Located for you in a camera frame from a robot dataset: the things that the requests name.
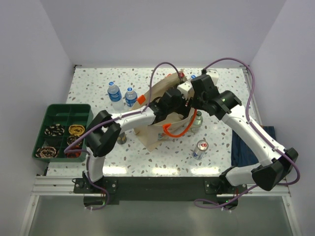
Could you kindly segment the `silver blue energy can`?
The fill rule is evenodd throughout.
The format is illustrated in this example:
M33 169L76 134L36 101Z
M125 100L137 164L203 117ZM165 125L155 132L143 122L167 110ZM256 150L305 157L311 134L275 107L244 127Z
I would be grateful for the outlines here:
M194 151L192 152L192 156L196 160L202 159L203 155L207 151L209 145L205 140L200 140L197 142Z

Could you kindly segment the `clear green-cap glass bottle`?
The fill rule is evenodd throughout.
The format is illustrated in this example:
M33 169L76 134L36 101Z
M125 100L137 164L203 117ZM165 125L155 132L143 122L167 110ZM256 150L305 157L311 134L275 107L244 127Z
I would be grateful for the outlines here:
M197 133L203 124L203 116L201 111L197 111L194 121L189 128L191 133Z

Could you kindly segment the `dark cola glass bottle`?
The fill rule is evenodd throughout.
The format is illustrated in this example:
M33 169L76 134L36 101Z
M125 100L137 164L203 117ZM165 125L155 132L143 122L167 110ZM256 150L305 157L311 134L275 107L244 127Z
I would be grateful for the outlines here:
M179 72L179 79L182 82L184 80L184 73L183 72Z

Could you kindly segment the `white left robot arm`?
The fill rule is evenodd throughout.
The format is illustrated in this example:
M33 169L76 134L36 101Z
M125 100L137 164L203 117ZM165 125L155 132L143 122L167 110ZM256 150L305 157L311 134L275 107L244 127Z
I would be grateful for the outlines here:
M186 118L190 113L190 107L186 105L190 90L170 88L147 107L130 112L120 114L110 114L106 110L99 112L88 127L85 137L87 147L92 151L87 160L85 188L91 193L101 189L105 156L112 151L121 133L143 125L159 123L166 120L171 113L178 113Z

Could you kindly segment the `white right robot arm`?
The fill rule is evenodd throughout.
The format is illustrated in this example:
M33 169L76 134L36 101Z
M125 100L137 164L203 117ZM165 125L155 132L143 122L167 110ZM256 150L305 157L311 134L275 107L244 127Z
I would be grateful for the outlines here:
M265 191L272 190L292 170L298 157L297 151L294 148L286 149L268 135L246 115L241 100L229 90L220 93L209 75L200 75L192 79L191 84L194 91L192 107L228 125L258 159L255 165L232 167L224 171L219 181L221 191L231 193L242 184L256 184Z

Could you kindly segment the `beige canvas bag orange handles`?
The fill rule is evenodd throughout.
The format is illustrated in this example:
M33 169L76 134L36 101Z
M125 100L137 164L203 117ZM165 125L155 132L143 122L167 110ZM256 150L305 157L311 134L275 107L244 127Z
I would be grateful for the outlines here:
M163 94L171 88L177 88L178 85L188 82L184 76L184 80L181 82L179 79L179 73L175 72L166 76L161 81L152 86L152 89L146 92L143 96L138 98L138 101L132 106L132 110L138 108L144 108L147 100L150 101L149 107L156 113L156 119L152 125L142 125L134 129L136 137L139 141L149 150L152 151L162 141L167 138L178 138L181 135L175 134L175 131L183 125L190 122L190 119L196 113L195 109L191 107L193 92L190 90L187 100L187 106L189 107L189 114L183 116L177 113L171 113L164 115L159 108L159 100Z

